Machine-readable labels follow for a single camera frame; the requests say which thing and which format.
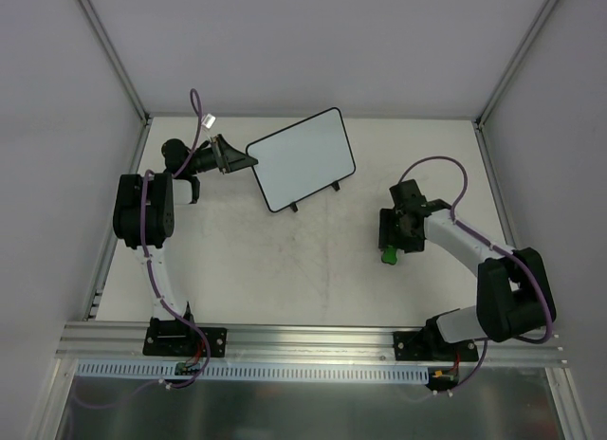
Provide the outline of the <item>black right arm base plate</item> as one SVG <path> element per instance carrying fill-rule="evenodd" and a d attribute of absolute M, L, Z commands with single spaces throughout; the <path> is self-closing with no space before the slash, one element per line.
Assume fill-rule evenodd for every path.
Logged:
<path fill-rule="evenodd" d="M 423 330 L 392 333 L 396 361 L 476 362 L 478 348 L 472 340 L 448 343 Z"/>

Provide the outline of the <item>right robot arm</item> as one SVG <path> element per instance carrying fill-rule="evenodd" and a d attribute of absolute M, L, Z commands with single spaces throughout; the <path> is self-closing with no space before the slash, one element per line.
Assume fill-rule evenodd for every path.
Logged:
<path fill-rule="evenodd" d="M 455 217 L 452 205 L 429 200 L 414 180 L 390 188 L 394 205 L 379 213 L 378 248 L 386 265 L 397 254 L 420 253 L 432 243 L 476 277 L 475 304 L 439 314 L 424 327 L 426 352 L 435 359 L 455 353 L 459 342 L 518 339 L 542 343 L 557 317 L 543 258 L 531 248 L 500 246 Z"/>

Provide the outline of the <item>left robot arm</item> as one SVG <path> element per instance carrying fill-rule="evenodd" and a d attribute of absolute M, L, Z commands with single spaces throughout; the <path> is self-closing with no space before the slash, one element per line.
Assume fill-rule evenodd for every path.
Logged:
<path fill-rule="evenodd" d="M 258 159 L 231 146 L 222 135 L 189 148 L 177 138 L 167 140 L 161 154 L 165 170 L 123 174 L 113 211 L 113 231 L 138 256 L 152 296 L 152 323 L 176 321 L 165 343 L 179 355 L 192 352 L 198 333 L 185 294 L 175 288 L 165 257 L 166 243 L 175 231 L 175 208 L 200 198 L 198 176 L 217 170 L 230 174 L 258 164 Z"/>

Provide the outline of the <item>black-framed whiteboard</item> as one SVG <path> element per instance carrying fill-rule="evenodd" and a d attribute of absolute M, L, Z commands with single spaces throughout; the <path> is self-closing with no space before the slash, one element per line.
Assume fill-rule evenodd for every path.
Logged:
<path fill-rule="evenodd" d="M 341 110 L 331 107 L 252 141 L 246 154 L 270 212 L 289 209 L 356 172 Z"/>

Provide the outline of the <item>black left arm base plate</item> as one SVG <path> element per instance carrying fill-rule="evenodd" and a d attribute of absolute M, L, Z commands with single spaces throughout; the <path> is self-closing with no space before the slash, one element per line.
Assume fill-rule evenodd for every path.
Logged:
<path fill-rule="evenodd" d="M 197 353 L 203 358 L 223 358 L 226 353 L 228 330 L 220 327 L 203 326 L 201 332 L 209 346 L 188 325 L 182 321 L 161 321 L 151 318 L 143 342 L 142 354 L 147 357 L 191 358 Z"/>

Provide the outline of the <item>green bone-shaped eraser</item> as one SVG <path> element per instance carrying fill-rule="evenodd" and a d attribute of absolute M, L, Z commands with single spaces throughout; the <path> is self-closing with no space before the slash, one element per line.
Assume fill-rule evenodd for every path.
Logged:
<path fill-rule="evenodd" d="M 394 266 L 398 261 L 398 249 L 393 246 L 387 246 L 381 251 L 381 262 L 385 265 Z"/>

